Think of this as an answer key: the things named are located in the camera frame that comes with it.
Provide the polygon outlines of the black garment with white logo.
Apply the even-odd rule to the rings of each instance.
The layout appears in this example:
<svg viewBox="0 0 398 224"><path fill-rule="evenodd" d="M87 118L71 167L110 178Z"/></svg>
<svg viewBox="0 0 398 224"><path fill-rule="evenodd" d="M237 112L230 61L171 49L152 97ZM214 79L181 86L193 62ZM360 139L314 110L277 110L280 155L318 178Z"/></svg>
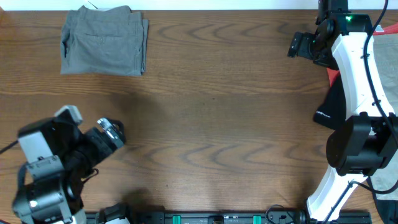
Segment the black garment with white logo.
<svg viewBox="0 0 398 224"><path fill-rule="evenodd" d="M343 84L339 76L330 87L327 96L316 110L314 122L336 130L343 125L346 118L346 102ZM370 187L373 187L371 177L367 179ZM377 212L384 223L397 223L397 191L391 194L373 194Z"/></svg>

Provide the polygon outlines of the grey trousers in pile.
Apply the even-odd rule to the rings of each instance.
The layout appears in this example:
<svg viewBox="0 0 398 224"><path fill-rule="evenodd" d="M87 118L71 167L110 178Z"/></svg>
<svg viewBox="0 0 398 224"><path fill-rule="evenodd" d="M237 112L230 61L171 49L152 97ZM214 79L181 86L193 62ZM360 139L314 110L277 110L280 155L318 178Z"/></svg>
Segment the grey trousers in pile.
<svg viewBox="0 0 398 224"><path fill-rule="evenodd" d="M386 97L397 115L397 34L374 36L377 69ZM373 187L387 190L397 181L397 152L384 169L371 177Z"/></svg>

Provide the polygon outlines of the red garment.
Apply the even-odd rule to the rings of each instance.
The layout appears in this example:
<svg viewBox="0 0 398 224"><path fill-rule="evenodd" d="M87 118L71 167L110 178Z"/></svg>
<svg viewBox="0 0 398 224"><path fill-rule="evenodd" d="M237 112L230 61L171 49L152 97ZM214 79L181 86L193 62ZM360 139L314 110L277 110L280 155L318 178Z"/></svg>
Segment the red garment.
<svg viewBox="0 0 398 224"><path fill-rule="evenodd" d="M376 28L376 31L373 33L373 36L376 35L389 35L389 34L396 34L398 30L398 23L395 23L394 25L387 26L382 28L381 25L378 25ZM332 69L327 69L328 72L328 78L330 82L330 86L333 85L335 80L339 77L340 71L339 70L332 70Z"/></svg>

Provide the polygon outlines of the grey shorts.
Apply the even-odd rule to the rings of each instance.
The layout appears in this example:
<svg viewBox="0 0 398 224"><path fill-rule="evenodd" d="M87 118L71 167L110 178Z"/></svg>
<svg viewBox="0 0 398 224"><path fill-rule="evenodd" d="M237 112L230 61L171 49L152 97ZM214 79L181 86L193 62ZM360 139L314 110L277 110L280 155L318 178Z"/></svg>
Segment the grey shorts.
<svg viewBox="0 0 398 224"><path fill-rule="evenodd" d="M129 6L69 11L60 36L60 73L141 76L148 31L149 21Z"/></svg>

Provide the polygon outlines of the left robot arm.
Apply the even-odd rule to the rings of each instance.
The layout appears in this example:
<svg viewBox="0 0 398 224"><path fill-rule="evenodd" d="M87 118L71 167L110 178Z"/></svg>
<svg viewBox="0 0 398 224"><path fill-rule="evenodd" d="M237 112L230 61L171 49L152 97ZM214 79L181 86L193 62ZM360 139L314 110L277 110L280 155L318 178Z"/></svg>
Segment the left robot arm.
<svg viewBox="0 0 398 224"><path fill-rule="evenodd" d="M100 118L83 133L67 114L23 127L27 162L18 173L12 209L22 223L83 222L81 192L101 163L126 143L121 121Z"/></svg>

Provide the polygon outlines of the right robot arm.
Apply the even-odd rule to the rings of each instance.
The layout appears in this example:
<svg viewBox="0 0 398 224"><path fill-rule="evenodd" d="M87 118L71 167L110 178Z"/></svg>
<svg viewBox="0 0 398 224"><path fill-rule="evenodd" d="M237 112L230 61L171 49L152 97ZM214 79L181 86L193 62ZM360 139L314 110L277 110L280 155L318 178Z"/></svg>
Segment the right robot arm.
<svg viewBox="0 0 398 224"><path fill-rule="evenodd" d="M385 168L397 151L397 116L383 90L373 42L376 23L355 14L347 1L320 1L317 29L297 32L289 57L304 57L338 70L346 103L344 123L328 138L328 168L294 223L361 223L366 215L343 213L357 187Z"/></svg>

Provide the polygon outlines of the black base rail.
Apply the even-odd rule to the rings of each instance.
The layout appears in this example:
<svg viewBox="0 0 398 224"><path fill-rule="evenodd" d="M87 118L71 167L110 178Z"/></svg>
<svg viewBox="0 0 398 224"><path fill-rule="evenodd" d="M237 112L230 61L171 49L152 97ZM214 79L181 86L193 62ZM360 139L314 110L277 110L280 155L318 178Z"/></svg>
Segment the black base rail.
<svg viewBox="0 0 398 224"><path fill-rule="evenodd" d="M125 220L117 215L101 215L87 212L88 223L137 223L137 224L294 224L317 223L308 220L302 212L271 210L264 213L172 213L136 212Z"/></svg>

